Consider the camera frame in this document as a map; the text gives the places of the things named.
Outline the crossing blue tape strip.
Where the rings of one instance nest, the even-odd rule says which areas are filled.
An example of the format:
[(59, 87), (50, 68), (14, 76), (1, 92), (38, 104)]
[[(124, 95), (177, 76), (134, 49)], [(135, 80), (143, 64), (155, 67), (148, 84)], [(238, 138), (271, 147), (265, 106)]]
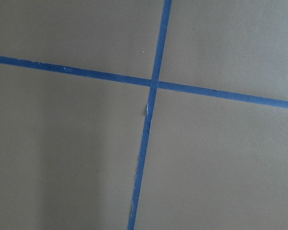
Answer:
[[(30, 60), (24, 60), (24, 59), (19, 59), (19, 58), (12, 58), (12, 57), (0, 56), (0, 64), (13, 65), (13, 66), (30, 68), (30, 69), (45, 70), (45, 71), (50, 71), (50, 72), (58, 72), (58, 73), (64, 73), (64, 74), (70, 74), (70, 75), (76, 75), (76, 76), (82, 76), (82, 77), (88, 77), (88, 78), (94, 78), (94, 79), (116, 81), (116, 82), (147, 86), (147, 87), (151, 85), (151, 81), (149, 79), (126, 76), (126, 75), (119, 75), (119, 74), (113, 74), (113, 73), (106, 73), (106, 72), (100, 72), (100, 71), (95, 71), (95, 70), (81, 69), (81, 68), (75, 68), (75, 67), (68, 67), (68, 66), (50, 64), (50, 63), (43, 63), (43, 62), (37, 62), (37, 61), (30, 61)], [(165, 81), (160, 81), (158, 83), (158, 88), (288, 109), (288, 101), (253, 96), (253, 95), (246, 95), (246, 94), (241, 94), (241, 93), (218, 91), (214, 89), (182, 85), (182, 84), (165, 82)]]

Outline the brown paper table cover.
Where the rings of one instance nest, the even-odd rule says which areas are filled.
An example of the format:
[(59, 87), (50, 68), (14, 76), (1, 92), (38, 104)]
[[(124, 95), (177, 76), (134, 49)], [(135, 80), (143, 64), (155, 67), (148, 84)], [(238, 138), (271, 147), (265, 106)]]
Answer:
[[(0, 56), (151, 80), (164, 0), (0, 0)], [(288, 101), (288, 0), (172, 0), (159, 82)], [(0, 230), (126, 230), (149, 87), (0, 64)], [(288, 230), (288, 109), (157, 89), (134, 230)]]

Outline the long blue tape strip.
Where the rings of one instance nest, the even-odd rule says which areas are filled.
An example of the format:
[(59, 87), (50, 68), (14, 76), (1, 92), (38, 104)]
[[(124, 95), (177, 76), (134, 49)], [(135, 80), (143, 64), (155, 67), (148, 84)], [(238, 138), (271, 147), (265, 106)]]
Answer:
[(158, 34), (158, 41), (156, 45), (156, 53), (154, 58), (154, 65), (151, 77), (151, 83), (149, 86), (149, 95), (146, 104), (146, 115), (144, 120), (138, 162), (137, 162), (137, 169), (134, 179), (134, 187), (133, 187), (133, 194), (132, 194), (132, 205), (131, 211), (128, 219), (127, 230), (133, 230), (135, 228), (136, 222), (136, 215), (139, 205), (141, 187), (142, 187), (142, 180), (144, 174), (144, 166), (145, 166), (145, 159), (147, 154), (147, 148), (149, 143), (150, 137), (150, 130), (151, 124), (153, 119), (154, 107), (156, 102), (156, 94), (159, 84), (159, 76), (162, 66), (162, 59), (164, 53), (164, 47), (166, 42), (167, 30), (168, 30), (168, 22), (170, 17), (171, 11), (171, 0), (165, 0), (163, 4), (163, 10), (161, 15), (161, 22)]

